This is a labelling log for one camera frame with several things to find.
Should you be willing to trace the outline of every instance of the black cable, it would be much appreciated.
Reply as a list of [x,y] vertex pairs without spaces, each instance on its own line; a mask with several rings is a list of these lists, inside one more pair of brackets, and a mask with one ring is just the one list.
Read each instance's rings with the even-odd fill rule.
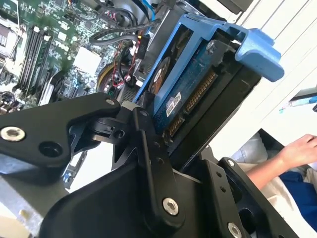
[[[122,69],[123,69],[124,71],[126,71],[126,72],[129,71],[129,67],[128,67],[128,66],[125,66],[125,65],[122,66]],[[105,75],[105,77],[103,77],[103,78],[101,79],[100,85],[99,85],[99,87],[97,87],[97,92],[103,92],[103,91],[104,91],[104,89],[105,89],[105,87],[106,87],[106,84],[108,83],[108,81],[109,81],[110,79],[112,79],[112,73],[113,73],[113,71],[110,70],[110,72],[107,73],[107,74]]]
[[127,45],[126,47],[123,48],[121,54],[119,55],[119,58],[118,58],[118,66],[117,66],[117,69],[118,69],[118,75],[119,75],[119,78],[120,80],[122,81],[125,81],[124,79],[124,76],[122,74],[122,70],[121,70],[121,63],[122,63],[122,59],[123,57],[126,55],[126,52],[127,50],[131,47],[131,45]]
[[113,44],[115,42],[122,41],[122,40],[137,41],[138,36],[137,35],[130,35],[130,34],[114,37],[114,38],[107,39],[107,40],[99,40],[99,39],[102,37],[105,37],[108,34],[135,32],[135,31],[146,29],[150,26],[155,26],[155,25],[160,24],[160,23],[161,23],[161,19],[156,19],[154,21],[150,21],[148,23],[137,25],[137,26],[132,26],[132,27],[105,29],[105,30],[102,30],[102,31],[97,32],[96,34],[92,35],[89,38],[89,42],[95,46],[105,46],[105,45],[110,45],[110,44]]
[[127,17],[129,19],[129,21],[131,22],[132,26],[136,26],[138,24],[138,19],[131,11],[129,11],[127,9],[123,9],[123,8],[114,8],[113,6],[109,6],[108,4],[104,4],[100,0],[95,0],[95,2],[97,4],[99,4],[106,11],[120,13],[122,16]]
[[82,21],[95,21],[95,20],[98,20],[101,18],[101,16],[106,12],[105,9],[102,9],[102,11],[95,17],[95,18],[91,18],[91,19],[86,19],[86,18],[83,18],[82,16],[80,16],[80,14],[76,11],[76,9],[74,8],[73,4],[70,4],[70,7],[72,8],[75,16],[82,20]]
[[9,91],[4,91],[4,92],[1,92],[0,94],[1,94],[1,95],[3,95],[3,94],[10,94],[10,95],[11,95],[11,97],[13,98],[13,102],[15,102],[15,96],[14,96],[14,93],[9,92]]
[[149,17],[149,13],[147,8],[143,5],[143,3],[141,3],[140,0],[132,0],[136,6],[138,6],[138,8],[144,13],[145,17],[148,19],[148,21],[150,21],[150,17]]

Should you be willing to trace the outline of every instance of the screw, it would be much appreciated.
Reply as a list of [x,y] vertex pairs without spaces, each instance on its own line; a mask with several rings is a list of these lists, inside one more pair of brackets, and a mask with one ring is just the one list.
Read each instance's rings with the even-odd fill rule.
[[236,224],[229,222],[228,229],[234,238],[242,238],[242,233],[239,230],[239,228],[236,226]]
[[146,111],[140,111],[140,113],[143,115],[143,116],[147,116],[148,115],[148,113],[146,112]]
[[111,99],[107,99],[106,102],[109,103],[110,105],[114,105],[114,101]]
[[206,50],[208,51],[208,54],[212,54],[213,51],[215,50],[215,46],[214,46],[214,40],[210,41],[207,46],[206,46]]
[[228,160],[228,163],[231,167],[234,167],[234,162],[232,160]]
[[168,214],[172,216],[176,216],[178,214],[177,203],[169,197],[163,200],[163,208]]
[[7,141],[18,142],[24,139],[25,132],[18,127],[7,126],[0,131],[0,136]]

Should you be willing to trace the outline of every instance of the red wire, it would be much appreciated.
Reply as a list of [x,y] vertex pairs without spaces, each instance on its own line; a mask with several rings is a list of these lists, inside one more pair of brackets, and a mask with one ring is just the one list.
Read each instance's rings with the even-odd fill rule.
[[[132,70],[132,68],[134,67],[135,58],[136,58],[136,52],[134,52],[134,55],[133,55],[133,58],[132,58],[131,66],[130,66],[130,68],[129,68],[128,73],[127,73],[127,74],[125,75],[125,77],[124,77],[124,81],[125,81],[125,80],[127,79],[127,77],[130,75],[131,70]],[[112,85],[113,85],[113,87],[118,87],[118,86],[123,85],[123,84],[124,84],[124,81],[122,81],[122,82],[120,82],[120,83],[118,83],[118,84],[115,84],[115,83],[114,83],[114,80],[113,80],[113,78],[114,78],[114,72],[115,72],[115,71],[113,71],[113,73],[112,73]]]
[[113,56],[113,58],[114,58],[114,66],[113,66],[113,72],[112,72],[112,77],[111,77],[111,79],[112,79],[112,85],[113,85],[114,87],[117,87],[117,85],[114,84],[114,73],[115,73],[115,68],[116,68],[115,58],[117,57],[118,53],[120,52],[121,47],[122,47],[122,42],[120,42],[120,44],[119,44],[119,46],[118,46],[118,49],[117,49],[117,51],[115,52],[115,54],[114,54],[114,56]]

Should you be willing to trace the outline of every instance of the circuit board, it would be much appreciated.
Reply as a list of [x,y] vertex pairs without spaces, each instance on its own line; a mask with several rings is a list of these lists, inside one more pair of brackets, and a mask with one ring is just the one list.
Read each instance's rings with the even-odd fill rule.
[[[49,46],[45,60],[36,62],[41,65],[41,70],[35,68],[34,74],[30,78],[44,78],[46,72],[50,72],[50,77],[62,72],[60,85],[62,91],[58,100],[82,96],[95,91],[98,74],[105,65],[113,61],[116,52],[116,45],[99,47],[91,46],[89,43],[91,35],[109,27],[106,21],[102,18],[95,21],[78,19],[67,0],[24,0],[19,2],[0,0],[0,7],[2,18],[5,16],[25,29],[21,37],[23,40],[20,40],[17,46],[14,69],[11,70],[10,77],[4,73],[5,71],[2,71],[0,75],[0,91],[13,90],[15,97],[25,104],[25,108],[40,105],[39,94],[30,93],[32,92],[29,90],[30,85],[24,93],[20,93],[19,90],[15,91],[13,88],[21,81],[21,68],[23,70],[24,67],[22,62],[26,61],[27,57],[25,45],[30,44],[29,38],[34,33],[32,31],[36,31],[38,34],[45,32],[44,39],[47,38]],[[97,15],[94,9],[81,2],[78,2],[75,8],[86,18],[93,18]],[[43,78],[37,79],[37,82],[44,83]]]

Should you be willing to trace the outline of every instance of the yellow component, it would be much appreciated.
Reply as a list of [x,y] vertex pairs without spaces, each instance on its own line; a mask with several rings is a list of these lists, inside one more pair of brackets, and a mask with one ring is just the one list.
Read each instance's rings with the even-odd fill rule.
[[98,78],[97,88],[99,88],[101,81],[107,75],[107,73],[109,73],[110,70],[113,70],[113,67],[114,67],[114,63],[112,65],[110,65],[108,68],[106,68],[105,71],[103,72],[103,74]]

